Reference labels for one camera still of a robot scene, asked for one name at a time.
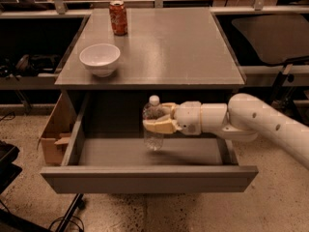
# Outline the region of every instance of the plastic bottle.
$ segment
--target plastic bottle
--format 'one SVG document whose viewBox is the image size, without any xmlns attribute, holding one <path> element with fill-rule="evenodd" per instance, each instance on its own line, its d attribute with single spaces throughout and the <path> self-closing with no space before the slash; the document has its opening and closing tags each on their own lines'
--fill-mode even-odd
<svg viewBox="0 0 309 232">
<path fill-rule="evenodd" d="M 143 120 L 158 119 L 164 115 L 158 96 L 150 96 L 143 109 Z M 144 128 L 144 143 L 150 150 L 159 150 L 163 146 L 164 134 L 148 131 Z"/>
</svg>

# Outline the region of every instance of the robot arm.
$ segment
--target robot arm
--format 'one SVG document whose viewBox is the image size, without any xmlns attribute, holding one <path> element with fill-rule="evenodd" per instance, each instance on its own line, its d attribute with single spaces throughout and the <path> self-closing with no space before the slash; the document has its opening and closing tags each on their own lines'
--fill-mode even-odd
<svg viewBox="0 0 309 232">
<path fill-rule="evenodd" d="M 236 94 L 228 104 L 187 101 L 162 107 L 166 115 L 143 121 L 146 130 L 185 135 L 210 132 L 236 141 L 252 141 L 261 134 L 309 169 L 309 128 L 253 96 Z"/>
</svg>

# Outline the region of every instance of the floor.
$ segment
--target floor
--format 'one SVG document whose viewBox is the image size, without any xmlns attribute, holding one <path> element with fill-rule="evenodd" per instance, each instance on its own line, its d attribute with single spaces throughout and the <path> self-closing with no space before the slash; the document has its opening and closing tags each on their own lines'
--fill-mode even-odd
<svg viewBox="0 0 309 232">
<path fill-rule="evenodd" d="M 74 198 L 55 193 L 40 175 L 44 161 L 38 142 L 51 108 L 34 107 L 24 115 L 15 107 L 14 119 L 0 121 L 0 140 L 19 148 L 15 164 L 23 168 L 1 200 L 16 216 L 45 228 Z M 0 114 L 10 111 L 5 107 Z M 261 136 L 234 142 L 234 149 L 240 165 L 259 168 L 243 193 L 85 194 L 86 209 L 75 214 L 87 232 L 309 231 L 309 171 Z M 68 231 L 78 230 L 72 224 Z"/>
</svg>

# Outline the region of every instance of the soda can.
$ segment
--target soda can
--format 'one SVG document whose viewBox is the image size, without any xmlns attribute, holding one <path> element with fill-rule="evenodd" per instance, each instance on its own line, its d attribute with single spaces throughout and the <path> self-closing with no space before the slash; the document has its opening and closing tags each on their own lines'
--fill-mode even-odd
<svg viewBox="0 0 309 232">
<path fill-rule="evenodd" d="M 112 1 L 109 4 L 109 14 L 115 35 L 127 34 L 126 7 L 123 1 Z"/>
</svg>

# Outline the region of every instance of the bowl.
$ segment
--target bowl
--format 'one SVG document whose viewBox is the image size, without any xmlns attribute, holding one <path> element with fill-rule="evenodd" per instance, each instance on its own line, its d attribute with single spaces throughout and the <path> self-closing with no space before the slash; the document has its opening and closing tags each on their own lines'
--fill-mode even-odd
<svg viewBox="0 0 309 232">
<path fill-rule="evenodd" d="M 93 44 L 83 49 L 79 60 L 86 70 L 100 77 L 108 76 L 118 68 L 120 49 L 109 43 Z"/>
</svg>

